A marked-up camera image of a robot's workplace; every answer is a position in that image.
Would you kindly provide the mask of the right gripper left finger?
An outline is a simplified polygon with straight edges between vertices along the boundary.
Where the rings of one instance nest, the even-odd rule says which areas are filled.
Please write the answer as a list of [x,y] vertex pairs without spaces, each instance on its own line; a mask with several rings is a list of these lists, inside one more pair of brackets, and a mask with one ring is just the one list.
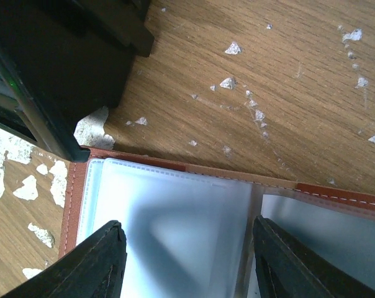
[[111,220],[56,263],[4,297],[120,297],[126,236]]

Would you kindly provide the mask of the brown leather card holder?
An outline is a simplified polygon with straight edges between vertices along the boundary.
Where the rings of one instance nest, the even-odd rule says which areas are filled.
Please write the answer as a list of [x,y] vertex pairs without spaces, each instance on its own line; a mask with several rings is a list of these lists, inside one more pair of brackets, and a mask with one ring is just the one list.
[[120,222],[120,297],[261,297],[259,215],[375,290],[375,195],[86,149],[69,165],[59,255]]

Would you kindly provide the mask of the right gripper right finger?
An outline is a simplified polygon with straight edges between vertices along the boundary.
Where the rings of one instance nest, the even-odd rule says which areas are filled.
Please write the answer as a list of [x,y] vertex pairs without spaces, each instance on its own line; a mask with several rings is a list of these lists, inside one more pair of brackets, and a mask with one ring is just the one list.
[[375,297],[270,219],[253,224],[255,272],[261,297]]

